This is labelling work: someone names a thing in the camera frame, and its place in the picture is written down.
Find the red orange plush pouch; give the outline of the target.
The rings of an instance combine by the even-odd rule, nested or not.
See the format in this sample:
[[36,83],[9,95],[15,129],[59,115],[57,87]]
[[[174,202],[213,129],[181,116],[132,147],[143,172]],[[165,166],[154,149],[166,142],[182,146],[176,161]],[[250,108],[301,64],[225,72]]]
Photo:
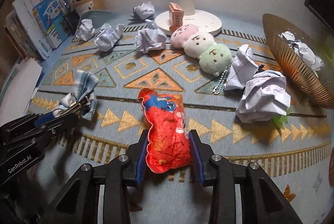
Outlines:
[[159,94],[143,88],[138,94],[148,130],[147,166],[156,174],[191,163],[189,134],[181,94]]

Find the blue plaid bow hair clip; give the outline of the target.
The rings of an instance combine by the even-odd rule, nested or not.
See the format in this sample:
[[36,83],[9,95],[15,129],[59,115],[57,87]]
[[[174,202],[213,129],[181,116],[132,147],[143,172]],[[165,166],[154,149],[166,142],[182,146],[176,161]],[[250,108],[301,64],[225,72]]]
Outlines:
[[54,108],[54,117],[59,117],[74,107],[79,107],[80,116],[85,120],[92,120],[97,107],[94,89],[98,83],[99,79],[91,72],[77,70],[73,91],[68,93]]

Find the three-ball dango plush toy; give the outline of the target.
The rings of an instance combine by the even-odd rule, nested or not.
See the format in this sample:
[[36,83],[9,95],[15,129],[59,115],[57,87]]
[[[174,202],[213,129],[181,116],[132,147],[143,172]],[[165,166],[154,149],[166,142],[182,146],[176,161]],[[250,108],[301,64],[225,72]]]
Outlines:
[[228,72],[232,64],[230,49],[225,44],[218,44],[210,33],[199,31],[196,25],[185,24],[177,28],[170,37],[170,43],[183,49],[187,56],[196,58],[206,74],[218,77]]

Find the lined paper ball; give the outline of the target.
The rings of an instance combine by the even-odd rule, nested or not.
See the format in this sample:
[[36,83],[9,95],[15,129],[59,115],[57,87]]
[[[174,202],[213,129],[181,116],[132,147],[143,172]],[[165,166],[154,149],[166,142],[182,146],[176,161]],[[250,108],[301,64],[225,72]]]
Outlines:
[[295,35],[291,31],[283,32],[278,36],[286,41],[289,48],[291,48],[291,50],[293,50],[313,72],[320,71],[324,63],[319,56],[315,55],[307,44],[303,43],[299,39],[296,39]]

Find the white paper sheets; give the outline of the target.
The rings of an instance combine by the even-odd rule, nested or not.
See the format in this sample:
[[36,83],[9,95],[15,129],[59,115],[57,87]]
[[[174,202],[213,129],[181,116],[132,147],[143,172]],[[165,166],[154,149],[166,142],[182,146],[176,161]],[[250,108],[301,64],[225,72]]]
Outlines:
[[41,72],[35,59],[22,62],[1,103],[1,126],[25,115]]

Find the small green toy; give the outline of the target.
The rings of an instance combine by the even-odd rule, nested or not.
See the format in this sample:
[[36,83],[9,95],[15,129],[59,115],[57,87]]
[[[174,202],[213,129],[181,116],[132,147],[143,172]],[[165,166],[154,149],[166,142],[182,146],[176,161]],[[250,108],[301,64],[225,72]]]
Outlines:
[[286,115],[276,115],[271,118],[271,122],[274,124],[274,126],[277,129],[282,129],[284,128],[284,123],[288,122],[288,115],[291,113],[292,109],[288,108],[286,110]]

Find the stack of upright books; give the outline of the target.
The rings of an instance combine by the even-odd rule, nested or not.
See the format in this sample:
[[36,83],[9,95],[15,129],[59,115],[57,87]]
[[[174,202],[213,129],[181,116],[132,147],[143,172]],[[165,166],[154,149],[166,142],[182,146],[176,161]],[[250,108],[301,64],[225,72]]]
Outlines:
[[51,48],[33,16],[33,8],[41,1],[43,0],[15,0],[12,6],[30,43],[32,43],[39,57],[46,60],[54,49]]

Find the blue cover book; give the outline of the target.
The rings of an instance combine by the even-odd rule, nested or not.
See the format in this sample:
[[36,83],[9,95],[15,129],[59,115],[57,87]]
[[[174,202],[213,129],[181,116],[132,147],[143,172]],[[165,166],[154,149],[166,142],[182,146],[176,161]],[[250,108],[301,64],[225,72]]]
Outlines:
[[52,49],[59,47],[71,29],[65,18],[67,0],[43,0],[33,8],[33,16]]

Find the black mesh pen holder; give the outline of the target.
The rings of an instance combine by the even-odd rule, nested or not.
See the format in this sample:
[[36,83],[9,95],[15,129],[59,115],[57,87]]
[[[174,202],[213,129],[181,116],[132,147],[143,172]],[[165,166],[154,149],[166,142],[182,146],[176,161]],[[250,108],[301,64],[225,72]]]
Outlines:
[[68,23],[71,34],[74,35],[75,32],[76,32],[79,20],[80,20],[80,16],[79,16],[78,12],[76,10],[74,10],[74,11],[63,10],[62,14],[63,14],[66,22]]

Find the golden wicker basket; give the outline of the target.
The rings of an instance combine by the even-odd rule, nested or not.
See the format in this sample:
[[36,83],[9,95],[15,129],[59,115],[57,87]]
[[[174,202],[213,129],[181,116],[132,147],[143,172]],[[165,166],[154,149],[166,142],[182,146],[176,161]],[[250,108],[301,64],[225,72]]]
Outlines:
[[[328,50],[318,53],[315,41],[307,33],[286,19],[273,14],[263,14],[263,29],[267,45],[284,74],[315,104],[333,109],[333,58],[329,56]],[[322,58],[324,66],[318,73],[313,73],[288,46],[286,40],[280,37],[285,31],[292,32],[296,39],[306,43]]]

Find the brown cardboard box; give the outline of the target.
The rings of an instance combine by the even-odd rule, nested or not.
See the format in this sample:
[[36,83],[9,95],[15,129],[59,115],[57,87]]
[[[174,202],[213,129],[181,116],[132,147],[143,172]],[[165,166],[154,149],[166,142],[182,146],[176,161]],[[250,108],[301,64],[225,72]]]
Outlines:
[[79,16],[90,10],[105,10],[104,0],[72,0],[74,9]]

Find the small orange card box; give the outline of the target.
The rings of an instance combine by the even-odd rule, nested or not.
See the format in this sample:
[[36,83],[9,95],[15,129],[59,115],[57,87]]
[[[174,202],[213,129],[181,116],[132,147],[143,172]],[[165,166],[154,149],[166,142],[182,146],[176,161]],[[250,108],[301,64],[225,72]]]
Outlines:
[[178,28],[183,25],[183,14],[184,11],[179,4],[169,3],[169,22],[171,27]]

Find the white desk lamp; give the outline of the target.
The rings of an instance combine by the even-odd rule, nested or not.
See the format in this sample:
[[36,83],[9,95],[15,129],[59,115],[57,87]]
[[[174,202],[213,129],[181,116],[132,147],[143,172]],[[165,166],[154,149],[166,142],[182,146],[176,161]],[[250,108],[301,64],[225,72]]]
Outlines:
[[155,18],[155,23],[167,35],[171,35],[177,28],[176,25],[193,24],[199,28],[201,32],[208,32],[215,36],[221,31],[221,20],[212,13],[197,10],[195,8],[195,0],[176,0],[176,4],[180,6],[180,11],[176,17],[176,23],[173,24],[172,7],[161,13]]

